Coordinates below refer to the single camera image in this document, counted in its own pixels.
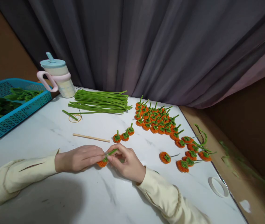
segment right hand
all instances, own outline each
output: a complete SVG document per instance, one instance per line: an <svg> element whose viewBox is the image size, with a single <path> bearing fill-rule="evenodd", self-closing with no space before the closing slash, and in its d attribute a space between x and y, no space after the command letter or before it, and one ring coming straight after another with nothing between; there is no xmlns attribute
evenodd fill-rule
<svg viewBox="0 0 265 224"><path fill-rule="evenodd" d="M132 148L126 148L121 143L112 145L107 152L118 149L112 156L107 156L110 163L126 178L142 183L146 174L146 168L141 164ZM121 163L115 155L121 155L125 159Z"/></svg>

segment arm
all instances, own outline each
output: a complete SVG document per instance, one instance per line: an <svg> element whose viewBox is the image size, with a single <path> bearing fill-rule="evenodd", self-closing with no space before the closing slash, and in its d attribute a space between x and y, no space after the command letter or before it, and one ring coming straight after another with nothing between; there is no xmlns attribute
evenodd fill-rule
<svg viewBox="0 0 265 224"><path fill-rule="evenodd" d="M0 205L31 183L56 174L54 159L57 153L58 150L44 158L15 160L0 167Z"/></svg>
<svg viewBox="0 0 265 224"><path fill-rule="evenodd" d="M146 168L144 180L137 187L169 223L211 223L207 215L182 197L176 186L149 168Z"/></svg>
<svg viewBox="0 0 265 224"><path fill-rule="evenodd" d="M97 146L81 146L69 152L58 150L38 159L15 160L0 167L0 205L23 188L59 172L78 172L104 159Z"/></svg>
<svg viewBox="0 0 265 224"><path fill-rule="evenodd" d="M169 223L181 224L210 224L207 215L199 211L195 206L184 199L179 189L167 182L161 175L149 168L145 168L133 149L126 148L118 143L111 146L108 152L118 149L118 154L125 158L121 163L116 157L108 156L111 164L126 178L137 183L137 187L145 197L156 206Z"/></svg>

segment table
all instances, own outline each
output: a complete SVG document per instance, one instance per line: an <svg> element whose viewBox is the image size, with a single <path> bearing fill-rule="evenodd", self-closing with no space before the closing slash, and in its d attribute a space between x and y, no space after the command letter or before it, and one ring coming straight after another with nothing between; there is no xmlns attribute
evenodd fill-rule
<svg viewBox="0 0 265 224"><path fill-rule="evenodd" d="M66 152L81 145L97 145L106 151L113 143L112 136L123 133L133 122L135 134L122 142L133 148L143 165L157 171L176 185L214 224L246 223L232 197L220 198L208 185L209 177L218 177L211 162L190 167L189 173L180 173L176 160L184 156L187 148L178 148L168 135L153 134L135 124L135 104L140 99L129 97L133 108L123 115L83 114L77 123L69 121L62 109L72 113L78 109L67 106L74 98L61 95L26 119L0 139L0 166L20 159L43 157L60 148ZM166 105L158 103L158 108ZM195 136L178 106L170 116L184 129L180 135ZM110 143L73 136L73 133L110 139ZM166 151L172 162L165 165L159 153ZM0 223L167 223L160 211L144 195L109 165L97 165L81 173L60 173L34 183L22 190L14 199L0 206Z"/></svg>

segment wooden dowel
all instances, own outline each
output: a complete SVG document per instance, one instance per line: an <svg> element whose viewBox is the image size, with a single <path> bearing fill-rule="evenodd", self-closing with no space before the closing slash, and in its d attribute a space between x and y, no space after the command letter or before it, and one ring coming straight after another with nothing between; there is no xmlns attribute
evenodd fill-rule
<svg viewBox="0 0 265 224"><path fill-rule="evenodd" d="M89 139L94 139L94 140L98 140L98 141L102 141L102 142L110 142L110 140L105 140L102 138L95 138L95 137L91 137L91 136L86 136L86 135L79 135L79 134L74 134L74 136L78 136L78 137L83 137L83 138L89 138Z"/></svg>

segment white tape roll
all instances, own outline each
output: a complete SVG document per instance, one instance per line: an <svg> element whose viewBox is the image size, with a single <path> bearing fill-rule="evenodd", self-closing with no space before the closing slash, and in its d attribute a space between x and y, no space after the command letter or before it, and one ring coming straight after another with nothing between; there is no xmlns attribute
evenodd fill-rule
<svg viewBox="0 0 265 224"><path fill-rule="evenodd" d="M212 180L216 180L220 185L221 187L223 188L224 190L224 195L222 195L213 185L213 182ZM226 187L226 185L217 177L209 177L208 178L208 183L209 183L209 186L211 187L211 189L213 190L214 193L216 193L218 196L222 197L222 198L226 198L229 196L229 190L228 188Z"/></svg>

